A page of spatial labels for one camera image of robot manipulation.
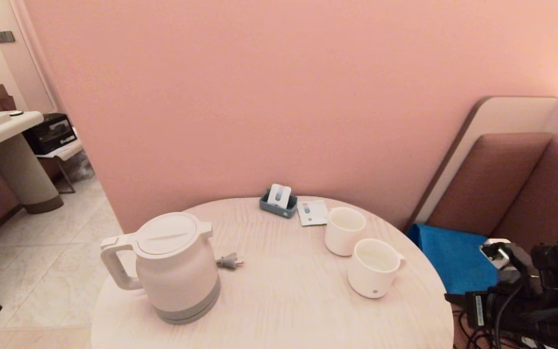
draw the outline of kettle handle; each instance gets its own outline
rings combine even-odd
[[[116,252],[122,250],[133,250],[133,246],[128,243],[128,237],[110,237],[102,241],[100,244],[102,252],[100,253],[100,259],[102,263],[105,264],[107,270],[111,274],[111,277],[121,289],[133,290],[142,288],[139,278],[131,278],[130,275],[126,273],[122,261],[117,256]]]

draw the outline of sink pedestal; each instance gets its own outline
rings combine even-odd
[[[0,142],[0,174],[28,213],[49,212],[64,204],[20,133]]]

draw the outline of kettle base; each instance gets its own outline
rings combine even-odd
[[[221,280],[217,277],[217,282],[215,283],[215,287],[212,288],[208,296],[201,300],[196,305],[188,309],[184,309],[183,311],[162,311],[161,309],[155,308],[155,311],[159,318],[166,323],[170,323],[172,325],[186,325],[187,323],[194,322],[195,320],[199,320],[202,318],[206,313],[212,309],[215,305],[217,300],[219,299],[219,293],[221,292]]]

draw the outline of floor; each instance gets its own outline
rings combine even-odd
[[[108,275],[100,242],[122,231],[96,177],[75,188],[61,208],[21,210],[0,228],[0,349],[90,348]]]

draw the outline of kettle lid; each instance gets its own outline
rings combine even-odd
[[[148,221],[135,233],[135,240],[146,254],[170,254],[190,246],[197,236],[211,231],[210,223],[202,223],[192,214],[173,212]]]

